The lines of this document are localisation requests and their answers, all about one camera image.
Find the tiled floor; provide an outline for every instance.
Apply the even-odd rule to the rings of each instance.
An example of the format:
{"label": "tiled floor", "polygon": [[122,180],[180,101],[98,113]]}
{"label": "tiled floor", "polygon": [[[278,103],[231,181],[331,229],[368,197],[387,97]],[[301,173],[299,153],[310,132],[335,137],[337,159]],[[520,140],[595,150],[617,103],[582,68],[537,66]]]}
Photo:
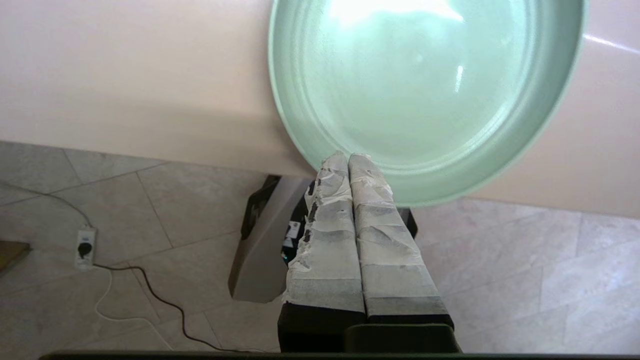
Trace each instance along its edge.
{"label": "tiled floor", "polygon": [[[0,142],[0,179],[53,192],[99,229],[95,261],[148,269],[194,335],[228,348],[278,348],[278,300],[227,290],[247,196],[264,174]],[[466,352],[640,354],[640,220],[462,199],[415,209],[417,243]],[[93,307],[105,270],[72,265],[83,219],[43,197],[0,186],[0,239],[34,250],[0,277],[0,359],[58,349],[164,350],[142,321]],[[114,275],[100,310],[142,316],[176,350],[176,310],[131,271]]]}

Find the green plate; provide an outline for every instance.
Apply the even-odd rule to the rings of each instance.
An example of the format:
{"label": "green plate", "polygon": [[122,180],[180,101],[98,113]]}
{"label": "green plate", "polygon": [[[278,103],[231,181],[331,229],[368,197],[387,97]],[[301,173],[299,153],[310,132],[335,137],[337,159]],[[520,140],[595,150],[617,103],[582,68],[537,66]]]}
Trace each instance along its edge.
{"label": "green plate", "polygon": [[475,190],[531,144],[579,51],[578,0],[275,0],[269,72],[307,161],[364,152],[398,206]]}

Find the sticker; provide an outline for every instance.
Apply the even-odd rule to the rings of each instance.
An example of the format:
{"label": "sticker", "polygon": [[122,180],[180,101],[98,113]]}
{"label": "sticker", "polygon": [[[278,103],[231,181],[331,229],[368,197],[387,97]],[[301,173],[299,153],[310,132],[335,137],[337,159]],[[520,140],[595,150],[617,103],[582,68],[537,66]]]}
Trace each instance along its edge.
{"label": "sticker", "polygon": [[299,230],[300,230],[300,223],[297,221],[290,221],[289,228],[287,229],[286,237],[297,239]]}
{"label": "sticker", "polygon": [[282,246],[293,248],[293,240],[291,240],[290,237],[284,238],[284,241],[282,242]]}

